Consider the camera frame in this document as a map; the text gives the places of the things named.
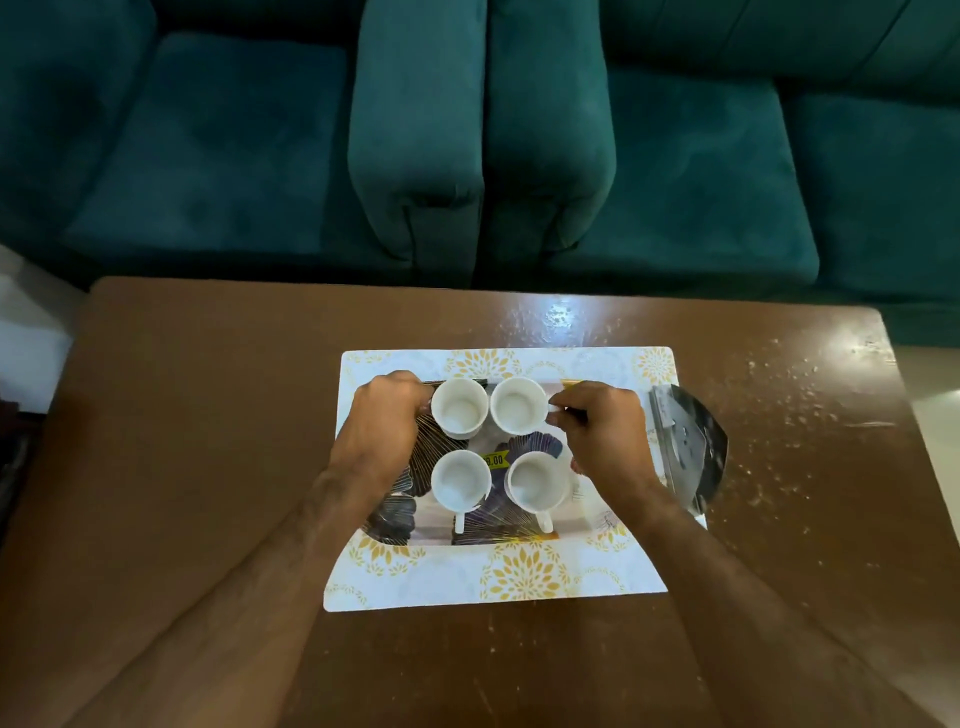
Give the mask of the person's left hand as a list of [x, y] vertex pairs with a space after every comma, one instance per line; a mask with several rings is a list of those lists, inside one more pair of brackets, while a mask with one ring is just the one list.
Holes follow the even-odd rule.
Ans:
[[418, 433], [418, 418], [389, 420], [389, 373], [378, 374], [355, 391], [327, 468], [387, 487], [407, 466]]

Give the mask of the teal velvet sofa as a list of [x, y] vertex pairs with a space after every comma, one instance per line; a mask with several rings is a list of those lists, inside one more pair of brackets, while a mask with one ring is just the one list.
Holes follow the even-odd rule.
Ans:
[[474, 285], [960, 348], [960, 0], [488, 0]]

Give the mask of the white yellow floral placemat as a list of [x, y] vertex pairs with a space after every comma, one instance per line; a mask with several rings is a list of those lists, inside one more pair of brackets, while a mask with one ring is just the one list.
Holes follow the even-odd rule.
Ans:
[[[433, 385], [512, 377], [599, 381], [646, 398], [679, 384], [668, 346], [354, 349], [341, 356], [337, 428], [356, 389], [406, 370]], [[323, 594], [329, 613], [501, 601], [543, 601], [662, 593], [663, 581], [636, 539], [618, 528], [597, 537], [488, 545], [390, 545], [363, 526], [342, 550]]]

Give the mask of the leaf print serving tray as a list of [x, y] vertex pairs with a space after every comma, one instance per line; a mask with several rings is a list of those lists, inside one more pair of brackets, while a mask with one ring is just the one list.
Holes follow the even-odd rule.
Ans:
[[[486, 422], [476, 436], [468, 441], [456, 441], [441, 431], [430, 407], [418, 416], [417, 425], [409, 464], [363, 525], [364, 533], [371, 540], [399, 547], [487, 546], [561, 538], [590, 539], [619, 527], [619, 519], [599, 496], [591, 480], [582, 475], [563, 431], [510, 437], [497, 428], [488, 411]], [[454, 514], [438, 504], [430, 482], [438, 460], [458, 450], [482, 455], [492, 478], [486, 502], [466, 514], [464, 532], [459, 536], [453, 531]], [[555, 536], [544, 534], [534, 516], [513, 504], [505, 491], [508, 469], [521, 455], [531, 452], [569, 458], [570, 468], [576, 474], [570, 499], [554, 511]]]

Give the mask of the person's right forearm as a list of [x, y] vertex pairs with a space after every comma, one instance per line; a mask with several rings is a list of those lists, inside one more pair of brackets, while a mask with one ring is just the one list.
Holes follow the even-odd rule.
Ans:
[[666, 586], [727, 727], [946, 728], [786, 603], [655, 477], [589, 477]]

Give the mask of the person's right hand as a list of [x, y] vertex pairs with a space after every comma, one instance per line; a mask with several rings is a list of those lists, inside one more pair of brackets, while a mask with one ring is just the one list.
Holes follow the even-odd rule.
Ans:
[[586, 451], [571, 450], [581, 474], [611, 502], [616, 497], [661, 484], [647, 440], [646, 416], [639, 395], [604, 384], [604, 426]]

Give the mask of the shiny silver metal piece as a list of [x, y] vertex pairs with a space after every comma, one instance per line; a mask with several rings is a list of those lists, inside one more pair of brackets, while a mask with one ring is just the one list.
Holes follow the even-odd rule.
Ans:
[[718, 493], [729, 438], [712, 412], [678, 384], [657, 384], [649, 393], [659, 469], [678, 504], [704, 522]]

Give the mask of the white ceramic cup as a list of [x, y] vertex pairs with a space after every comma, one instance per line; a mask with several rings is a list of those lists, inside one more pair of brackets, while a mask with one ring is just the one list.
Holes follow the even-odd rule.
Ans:
[[483, 428], [490, 411], [486, 385], [470, 378], [441, 383], [430, 401], [431, 415], [440, 430], [456, 441], [469, 441]]
[[458, 449], [441, 456], [431, 473], [431, 493], [454, 514], [454, 534], [463, 535], [466, 516], [486, 503], [493, 489], [491, 470], [480, 454]]
[[549, 399], [564, 389], [560, 378], [531, 379], [513, 376], [487, 387], [489, 416], [507, 436], [535, 432], [556, 434], [559, 429], [547, 419], [556, 408]]
[[508, 468], [505, 492], [513, 504], [534, 516], [543, 534], [555, 536], [554, 511], [571, 498], [575, 483], [570, 458], [531, 451]]

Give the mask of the person's left forearm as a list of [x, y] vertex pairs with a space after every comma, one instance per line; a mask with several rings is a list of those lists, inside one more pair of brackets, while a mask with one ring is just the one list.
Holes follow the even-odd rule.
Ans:
[[404, 467], [371, 456], [328, 466], [63, 728], [275, 728], [332, 569]]

